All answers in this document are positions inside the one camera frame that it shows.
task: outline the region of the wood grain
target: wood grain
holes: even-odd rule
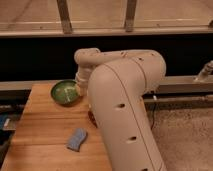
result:
[[[2,171],[111,171],[100,133],[88,118],[87,99],[60,106],[50,96],[52,86],[33,86]],[[88,138],[77,153],[66,143],[79,127]]]

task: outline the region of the gray floor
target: gray floor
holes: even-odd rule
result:
[[[121,28],[127,0],[67,0],[74,28]],[[138,0],[135,27],[208,25],[212,0]],[[0,1],[0,30],[60,29],[56,0]]]
[[[213,102],[158,103],[153,133],[168,171],[213,170]]]

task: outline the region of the gray sponge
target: gray sponge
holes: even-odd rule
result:
[[[68,140],[67,148],[79,152],[81,144],[86,140],[87,132],[83,128],[77,128]]]

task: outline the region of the cable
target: cable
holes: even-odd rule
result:
[[[152,109],[152,125],[151,125],[151,129],[154,128],[154,125],[155,125],[155,110],[156,110],[156,107],[157,107],[157,96],[153,93],[153,99],[154,99],[154,106],[153,106],[153,109]]]

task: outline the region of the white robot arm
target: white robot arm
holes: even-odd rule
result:
[[[132,54],[105,61],[92,72],[89,102],[113,171],[166,171],[141,105],[141,96],[164,78],[166,65],[156,51]]]

